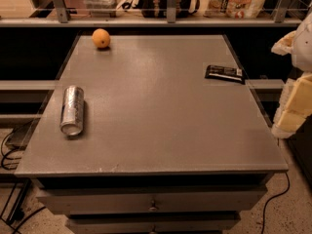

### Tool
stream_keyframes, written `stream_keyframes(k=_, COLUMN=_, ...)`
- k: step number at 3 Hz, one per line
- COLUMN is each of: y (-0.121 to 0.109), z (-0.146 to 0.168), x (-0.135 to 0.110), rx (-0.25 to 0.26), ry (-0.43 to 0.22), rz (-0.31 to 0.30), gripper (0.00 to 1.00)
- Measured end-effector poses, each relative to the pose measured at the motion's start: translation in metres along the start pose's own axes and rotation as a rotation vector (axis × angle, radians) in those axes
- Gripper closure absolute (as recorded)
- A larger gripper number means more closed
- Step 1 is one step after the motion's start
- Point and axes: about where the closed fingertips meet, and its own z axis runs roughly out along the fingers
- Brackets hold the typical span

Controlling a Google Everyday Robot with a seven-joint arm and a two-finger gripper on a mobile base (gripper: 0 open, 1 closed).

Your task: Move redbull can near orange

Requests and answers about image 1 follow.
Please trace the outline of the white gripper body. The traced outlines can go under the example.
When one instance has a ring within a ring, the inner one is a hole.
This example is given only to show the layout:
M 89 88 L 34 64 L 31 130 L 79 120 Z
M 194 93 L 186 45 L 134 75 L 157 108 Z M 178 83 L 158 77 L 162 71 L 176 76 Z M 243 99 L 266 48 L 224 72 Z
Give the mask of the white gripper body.
M 312 13 L 297 28 L 292 41 L 292 65 L 312 71 Z

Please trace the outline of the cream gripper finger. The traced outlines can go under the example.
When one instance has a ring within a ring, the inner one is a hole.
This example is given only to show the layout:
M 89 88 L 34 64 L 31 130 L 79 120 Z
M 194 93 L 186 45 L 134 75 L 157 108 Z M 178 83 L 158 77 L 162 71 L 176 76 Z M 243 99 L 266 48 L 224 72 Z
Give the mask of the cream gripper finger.
M 290 54 L 293 49 L 293 39 L 296 31 L 292 31 L 277 41 L 271 48 L 271 52 L 280 56 Z
M 312 115 L 312 74 L 289 78 L 282 90 L 271 133 L 276 138 L 289 138 Z

